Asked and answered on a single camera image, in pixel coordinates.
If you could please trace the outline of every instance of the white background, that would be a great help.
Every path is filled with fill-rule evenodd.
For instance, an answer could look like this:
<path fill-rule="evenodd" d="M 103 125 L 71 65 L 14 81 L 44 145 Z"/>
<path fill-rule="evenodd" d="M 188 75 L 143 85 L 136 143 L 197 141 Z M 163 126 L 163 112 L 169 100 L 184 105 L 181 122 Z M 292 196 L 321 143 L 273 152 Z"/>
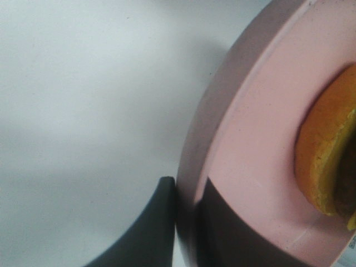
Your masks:
<path fill-rule="evenodd" d="M 0 266 L 81 266 L 121 236 L 268 2 L 0 1 Z"/>

